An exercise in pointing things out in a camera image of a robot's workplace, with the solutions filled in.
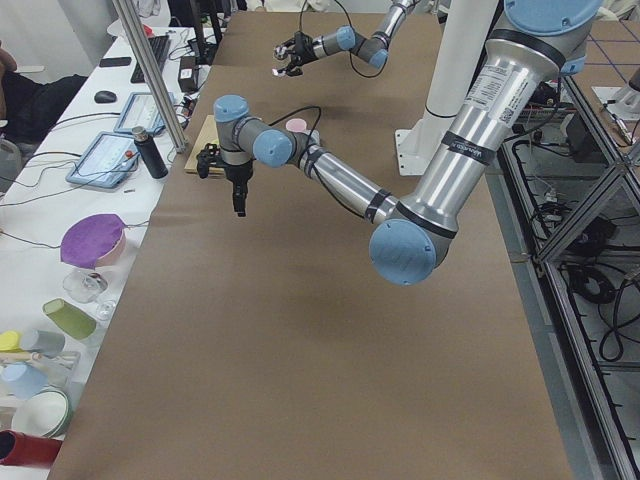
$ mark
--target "stack of plates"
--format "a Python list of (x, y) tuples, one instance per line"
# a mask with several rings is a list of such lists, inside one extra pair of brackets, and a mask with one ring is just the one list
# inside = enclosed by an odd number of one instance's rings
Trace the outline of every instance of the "stack of plates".
[(60, 390), (45, 390), (16, 409), (11, 428), (38, 437), (57, 437), (69, 426), (73, 412), (69, 398)]

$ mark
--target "red cup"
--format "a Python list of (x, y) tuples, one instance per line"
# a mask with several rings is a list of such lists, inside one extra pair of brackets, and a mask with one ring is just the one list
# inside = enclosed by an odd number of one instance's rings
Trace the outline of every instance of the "red cup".
[(53, 438), (33, 437), (22, 432), (0, 432), (0, 465), (49, 468), (62, 442)]

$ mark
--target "black water bottle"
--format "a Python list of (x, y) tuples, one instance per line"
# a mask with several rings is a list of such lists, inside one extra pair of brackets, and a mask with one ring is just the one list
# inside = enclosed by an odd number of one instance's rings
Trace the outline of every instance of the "black water bottle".
[(144, 127), (133, 127), (131, 133), (133, 134), (133, 143), (138, 147), (142, 161), (149, 169), (151, 176), (153, 178), (162, 178), (169, 173), (160, 156), (158, 147), (156, 147), (156, 142)]

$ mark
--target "computer mouse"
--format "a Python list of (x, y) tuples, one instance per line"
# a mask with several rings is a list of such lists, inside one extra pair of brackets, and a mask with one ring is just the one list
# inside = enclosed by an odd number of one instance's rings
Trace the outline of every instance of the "computer mouse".
[(96, 103), (113, 103), (118, 99), (118, 96), (109, 90), (100, 90), (94, 95), (93, 99)]

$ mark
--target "black keyboard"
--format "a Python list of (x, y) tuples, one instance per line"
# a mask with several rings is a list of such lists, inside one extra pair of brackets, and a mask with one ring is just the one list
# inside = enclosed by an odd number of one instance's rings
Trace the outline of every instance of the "black keyboard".
[[(169, 55), (169, 43), (169, 35), (149, 38), (149, 46), (161, 72), (164, 67), (164, 62), (167, 61), (167, 56)], [(137, 63), (136, 68), (133, 69), (131, 83), (144, 83), (144, 73), (142, 73), (142, 68), (140, 68), (139, 63)]]

